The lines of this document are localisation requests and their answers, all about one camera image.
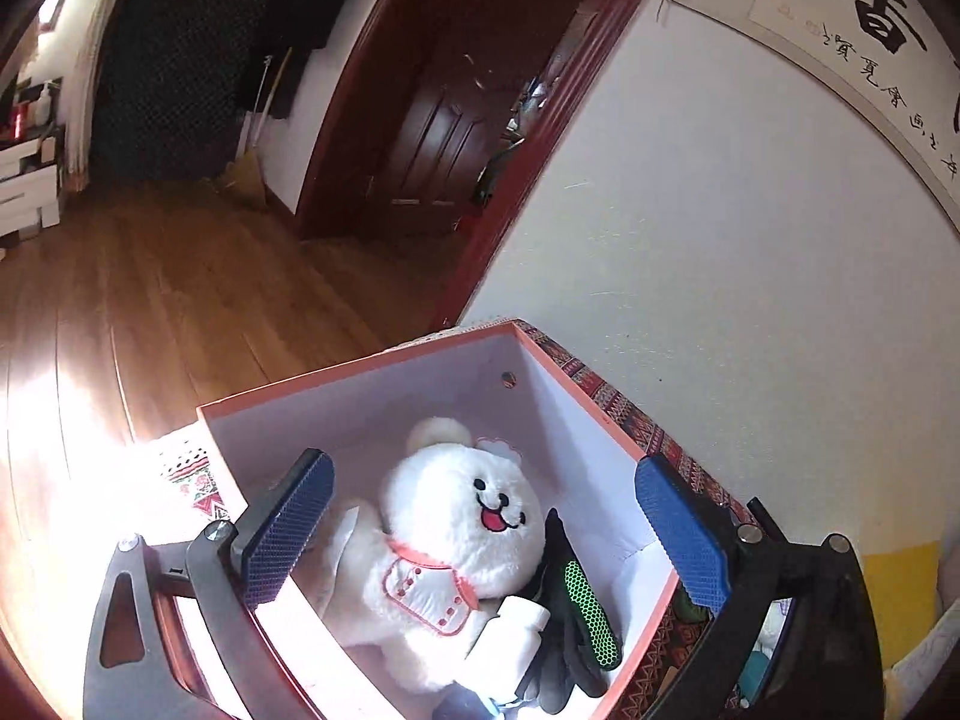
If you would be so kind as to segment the black and green glove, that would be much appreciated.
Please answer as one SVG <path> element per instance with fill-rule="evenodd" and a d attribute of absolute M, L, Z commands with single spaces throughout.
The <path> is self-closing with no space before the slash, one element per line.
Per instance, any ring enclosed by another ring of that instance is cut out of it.
<path fill-rule="evenodd" d="M 550 617 L 519 689 L 523 699 L 558 715 L 574 688 L 587 697 L 607 692 L 607 673 L 622 664 L 622 645 L 555 509 L 548 511 L 545 538 L 539 567 L 521 596 L 544 606 Z"/>

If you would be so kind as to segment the white plush bear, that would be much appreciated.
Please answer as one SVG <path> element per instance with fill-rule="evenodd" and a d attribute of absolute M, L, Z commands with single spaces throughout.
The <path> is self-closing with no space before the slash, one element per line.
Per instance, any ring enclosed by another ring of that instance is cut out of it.
<path fill-rule="evenodd" d="M 534 577 L 545 516 L 516 458 L 423 419 L 376 502 L 325 512 L 295 578 L 334 639 L 374 645 L 405 691 L 447 688 L 500 601 Z"/>

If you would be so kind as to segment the colourful patterned bed cover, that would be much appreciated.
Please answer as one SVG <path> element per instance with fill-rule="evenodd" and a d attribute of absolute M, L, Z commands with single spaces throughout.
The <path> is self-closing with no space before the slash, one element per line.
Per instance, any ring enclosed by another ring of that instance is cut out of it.
<path fill-rule="evenodd" d="M 662 454 L 693 489 L 726 491 L 617 388 L 526 322 L 443 333 L 200 408 L 161 440 L 164 469 L 213 518 L 232 517 L 302 450 L 324 450 L 343 499 L 370 497 L 428 416 L 454 416 L 523 462 L 566 527 L 622 644 L 601 697 L 571 718 L 636 718 L 700 639 L 675 614 L 680 582 L 636 502 L 636 463 Z"/>

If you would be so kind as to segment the yellow pillow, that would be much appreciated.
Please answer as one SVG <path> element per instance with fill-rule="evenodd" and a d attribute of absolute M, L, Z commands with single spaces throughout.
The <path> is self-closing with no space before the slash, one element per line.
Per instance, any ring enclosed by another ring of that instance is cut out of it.
<path fill-rule="evenodd" d="M 939 543 L 918 544 L 862 559 L 882 665 L 905 658 L 937 621 Z"/>

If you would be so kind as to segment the straw broom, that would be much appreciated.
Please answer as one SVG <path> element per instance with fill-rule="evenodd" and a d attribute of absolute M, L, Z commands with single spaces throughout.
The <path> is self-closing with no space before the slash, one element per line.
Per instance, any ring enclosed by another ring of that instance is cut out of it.
<path fill-rule="evenodd" d="M 281 78 L 285 73 L 286 66 L 290 62 L 293 51 L 288 49 L 283 59 L 278 64 L 277 73 L 274 81 L 268 88 L 267 94 L 262 94 L 263 83 L 257 93 L 256 101 L 263 101 L 262 110 L 257 117 L 254 117 L 251 126 L 245 131 L 239 146 L 241 151 L 236 159 L 226 166 L 223 174 L 215 182 L 215 188 L 218 193 L 226 200 L 249 208 L 249 210 L 263 211 L 267 208 L 267 188 L 263 182 L 262 169 L 260 169 L 259 152 L 257 145 L 262 137 L 265 122 L 267 122 L 270 107 L 274 104 L 277 89 L 280 86 Z"/>

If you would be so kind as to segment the dark wooden door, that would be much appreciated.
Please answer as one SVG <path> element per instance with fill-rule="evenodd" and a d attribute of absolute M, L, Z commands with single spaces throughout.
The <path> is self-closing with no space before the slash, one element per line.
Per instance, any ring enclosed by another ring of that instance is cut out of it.
<path fill-rule="evenodd" d="M 377 231 L 454 231 L 523 84 L 509 0 L 467 0 L 425 65 L 376 179 Z"/>

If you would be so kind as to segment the white drawer cabinet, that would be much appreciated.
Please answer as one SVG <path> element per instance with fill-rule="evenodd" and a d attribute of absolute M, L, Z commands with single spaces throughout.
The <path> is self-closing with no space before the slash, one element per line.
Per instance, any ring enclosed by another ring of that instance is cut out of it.
<path fill-rule="evenodd" d="M 47 127 L 2 148 L 0 234 L 59 226 L 62 213 L 62 127 Z"/>

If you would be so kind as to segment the calligraphy scroll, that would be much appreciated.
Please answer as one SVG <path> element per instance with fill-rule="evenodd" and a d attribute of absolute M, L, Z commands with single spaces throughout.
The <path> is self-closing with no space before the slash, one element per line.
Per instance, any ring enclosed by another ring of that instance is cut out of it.
<path fill-rule="evenodd" d="M 958 220 L 958 59 L 919 0 L 670 0 L 781 54 L 857 110 Z"/>

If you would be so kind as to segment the dark red door frame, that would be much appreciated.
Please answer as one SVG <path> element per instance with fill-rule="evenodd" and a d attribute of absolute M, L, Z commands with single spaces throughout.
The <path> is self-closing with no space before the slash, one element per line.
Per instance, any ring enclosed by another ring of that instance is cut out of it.
<path fill-rule="evenodd" d="M 454 325 L 487 274 L 592 83 L 643 0 L 509 0 L 523 84 L 454 231 L 466 239 L 443 280 L 433 328 Z M 295 211 L 304 239 L 377 231 L 376 179 L 425 65 L 467 0 L 374 0 L 348 43 Z"/>

